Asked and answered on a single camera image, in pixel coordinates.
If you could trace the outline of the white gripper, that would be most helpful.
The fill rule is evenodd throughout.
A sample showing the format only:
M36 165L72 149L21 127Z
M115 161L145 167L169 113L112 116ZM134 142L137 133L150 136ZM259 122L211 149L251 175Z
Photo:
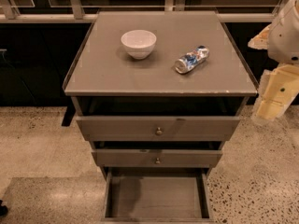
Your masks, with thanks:
M273 71L263 71L252 109L251 119L265 125L280 118L299 94L299 0L289 0L248 47L267 49L268 56L280 63Z

